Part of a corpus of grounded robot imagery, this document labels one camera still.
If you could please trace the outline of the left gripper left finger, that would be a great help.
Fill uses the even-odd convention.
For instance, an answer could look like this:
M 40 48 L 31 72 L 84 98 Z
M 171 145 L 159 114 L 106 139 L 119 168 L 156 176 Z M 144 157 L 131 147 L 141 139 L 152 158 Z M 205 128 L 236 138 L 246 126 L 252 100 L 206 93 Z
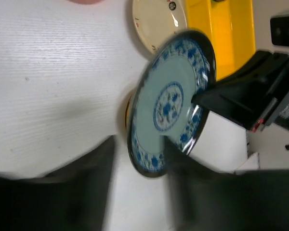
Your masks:
M 116 156 L 114 137 L 39 178 L 0 172 L 0 231 L 100 231 Z

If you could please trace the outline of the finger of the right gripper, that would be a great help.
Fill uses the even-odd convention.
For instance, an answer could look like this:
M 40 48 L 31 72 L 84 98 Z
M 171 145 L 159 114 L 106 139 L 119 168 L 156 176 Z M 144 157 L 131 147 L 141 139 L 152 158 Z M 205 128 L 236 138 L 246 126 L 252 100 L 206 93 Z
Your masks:
M 269 92 L 269 86 L 260 81 L 230 81 L 216 83 L 210 89 L 195 94 L 192 103 L 246 130 L 256 131 L 273 112 L 277 99 Z

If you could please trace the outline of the yellow patterned plate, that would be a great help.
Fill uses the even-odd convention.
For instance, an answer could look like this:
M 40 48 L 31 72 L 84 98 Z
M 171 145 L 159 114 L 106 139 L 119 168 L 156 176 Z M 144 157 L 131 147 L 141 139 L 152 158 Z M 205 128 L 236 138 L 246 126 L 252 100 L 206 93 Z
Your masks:
M 127 104 L 126 104 L 126 109 L 125 109 L 125 129 L 128 130 L 128 123 L 129 123 L 129 117 L 131 113 L 131 107 L 133 104 L 133 99 L 134 99 L 134 93 L 130 95 Z

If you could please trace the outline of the cream patterned plate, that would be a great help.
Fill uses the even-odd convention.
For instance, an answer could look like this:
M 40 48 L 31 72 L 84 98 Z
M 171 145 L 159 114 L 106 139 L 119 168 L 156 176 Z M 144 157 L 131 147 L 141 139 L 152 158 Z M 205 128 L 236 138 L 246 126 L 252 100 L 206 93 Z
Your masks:
M 133 0 L 132 18 L 140 41 L 152 54 L 168 38 L 187 29 L 181 0 Z

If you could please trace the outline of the blue floral plate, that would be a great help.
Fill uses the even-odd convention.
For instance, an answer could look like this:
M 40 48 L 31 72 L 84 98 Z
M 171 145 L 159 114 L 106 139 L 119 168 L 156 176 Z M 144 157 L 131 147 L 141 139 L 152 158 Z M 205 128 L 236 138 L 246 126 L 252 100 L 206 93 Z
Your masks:
M 127 146 L 139 174 L 147 178 L 165 175 L 163 136 L 180 152 L 190 154 L 209 115 L 192 98 L 215 81 L 215 54 L 204 33 L 184 30 L 162 45 L 130 102 Z

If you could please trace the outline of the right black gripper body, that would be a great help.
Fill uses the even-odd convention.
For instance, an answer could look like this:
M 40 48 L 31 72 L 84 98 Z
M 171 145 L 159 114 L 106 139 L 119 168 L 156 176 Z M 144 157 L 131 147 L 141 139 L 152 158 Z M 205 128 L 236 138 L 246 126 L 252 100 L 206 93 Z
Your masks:
M 276 124 L 289 131 L 289 54 L 258 50 L 239 70 L 217 83 L 252 80 L 268 85 L 269 92 L 277 99 L 273 112 L 260 127 Z

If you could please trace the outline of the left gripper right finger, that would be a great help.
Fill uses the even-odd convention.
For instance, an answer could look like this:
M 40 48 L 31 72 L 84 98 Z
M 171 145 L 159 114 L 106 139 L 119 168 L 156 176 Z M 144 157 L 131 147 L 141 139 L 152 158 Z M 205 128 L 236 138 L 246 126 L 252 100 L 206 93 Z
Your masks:
M 163 145 L 177 231 L 289 231 L 289 169 L 220 173 Z

